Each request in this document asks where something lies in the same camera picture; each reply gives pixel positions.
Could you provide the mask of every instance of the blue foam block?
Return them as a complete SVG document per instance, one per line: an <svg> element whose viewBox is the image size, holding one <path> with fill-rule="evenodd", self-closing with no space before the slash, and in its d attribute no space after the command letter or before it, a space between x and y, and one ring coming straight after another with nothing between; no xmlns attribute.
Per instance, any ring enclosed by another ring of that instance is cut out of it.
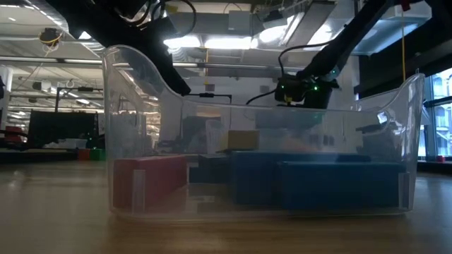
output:
<svg viewBox="0 0 452 254"><path fill-rule="evenodd" d="M396 163L281 162L281 205L289 210L356 210L399 206Z"/></svg>
<svg viewBox="0 0 452 254"><path fill-rule="evenodd" d="M275 182L278 162L370 162L370 157L333 153L236 151L231 154L231 185L234 201L241 205L278 205Z"/></svg>

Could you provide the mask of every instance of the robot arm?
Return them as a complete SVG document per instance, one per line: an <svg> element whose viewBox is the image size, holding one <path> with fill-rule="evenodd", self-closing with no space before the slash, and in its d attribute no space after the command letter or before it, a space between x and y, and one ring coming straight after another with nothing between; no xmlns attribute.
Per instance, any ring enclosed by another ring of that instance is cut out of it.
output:
<svg viewBox="0 0 452 254"><path fill-rule="evenodd" d="M328 43L296 76L285 74L275 90L279 102L304 103L301 107L325 109L332 89L339 88L335 79L344 68L352 50L392 6L421 0L369 0L344 30Z"/></svg>

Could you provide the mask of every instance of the window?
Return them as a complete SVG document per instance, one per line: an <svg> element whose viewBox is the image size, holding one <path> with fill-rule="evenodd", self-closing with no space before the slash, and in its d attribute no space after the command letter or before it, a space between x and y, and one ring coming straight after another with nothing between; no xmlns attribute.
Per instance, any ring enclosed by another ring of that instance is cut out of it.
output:
<svg viewBox="0 0 452 254"><path fill-rule="evenodd" d="M433 98L441 99L452 95L452 68L432 76Z"/></svg>
<svg viewBox="0 0 452 254"><path fill-rule="evenodd" d="M433 128L428 128L428 132L421 131L424 133L420 134L419 155L452 156L452 68L427 78L425 94L427 111L431 115L429 124ZM428 147L425 136L433 139Z"/></svg>
<svg viewBox="0 0 452 254"><path fill-rule="evenodd" d="M452 129L449 127L452 117L452 104L436 106L434 113L437 154L452 156Z"/></svg>
<svg viewBox="0 0 452 254"><path fill-rule="evenodd" d="M419 150L417 151L417 156L426 156L427 150L425 147L425 131L424 126L421 126L421 131L419 133Z"/></svg>

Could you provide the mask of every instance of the ceiling light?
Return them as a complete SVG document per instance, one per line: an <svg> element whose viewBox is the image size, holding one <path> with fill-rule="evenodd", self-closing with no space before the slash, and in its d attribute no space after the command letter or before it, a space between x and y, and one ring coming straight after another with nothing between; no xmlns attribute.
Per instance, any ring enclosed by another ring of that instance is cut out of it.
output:
<svg viewBox="0 0 452 254"><path fill-rule="evenodd" d="M201 42L199 38L194 35L187 35L181 38L164 40L165 43L170 49L176 49L180 47L200 47Z"/></svg>
<svg viewBox="0 0 452 254"><path fill-rule="evenodd" d="M331 27L327 24L322 25L314 36L309 40L308 44L319 44L324 43L333 38L333 32L331 31Z"/></svg>
<svg viewBox="0 0 452 254"><path fill-rule="evenodd" d="M90 102L87 101L86 99L77 99L77 102L81 102L83 104L89 104Z"/></svg>
<svg viewBox="0 0 452 254"><path fill-rule="evenodd" d="M265 29L259 34L259 39L263 43L272 42L276 39L279 39L284 34L286 28L287 28L286 25L280 25L274 28Z"/></svg>
<svg viewBox="0 0 452 254"><path fill-rule="evenodd" d="M251 48L252 48L252 49L257 49L258 46L259 46L259 41L258 41L256 38L254 38L254 39L251 41Z"/></svg>
<svg viewBox="0 0 452 254"><path fill-rule="evenodd" d="M251 37L209 39L205 43L205 46L209 49L249 49L251 47Z"/></svg>
<svg viewBox="0 0 452 254"><path fill-rule="evenodd" d="M78 95L75 95L75 94L73 94L72 92L68 92L68 95L70 95L70 96L72 96L72 97L75 97L75 98L78 98Z"/></svg>
<svg viewBox="0 0 452 254"><path fill-rule="evenodd" d="M101 104L99 104L99 103L97 103L97 102L91 102L91 103L93 103L94 105L97 105L97 106L99 106L99 107L103 107Z"/></svg>
<svg viewBox="0 0 452 254"><path fill-rule="evenodd" d="M82 32L82 34L80 35L79 39L89 40L89 39L91 39L91 35L88 34L87 32Z"/></svg>

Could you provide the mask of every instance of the table surface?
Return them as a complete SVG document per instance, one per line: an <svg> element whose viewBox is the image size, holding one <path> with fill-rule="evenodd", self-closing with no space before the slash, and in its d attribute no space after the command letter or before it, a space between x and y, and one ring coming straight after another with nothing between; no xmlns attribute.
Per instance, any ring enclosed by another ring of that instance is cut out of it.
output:
<svg viewBox="0 0 452 254"><path fill-rule="evenodd" d="M0 253L452 253L447 176L419 175L399 216L140 223L109 213L103 166L2 165Z"/></svg>

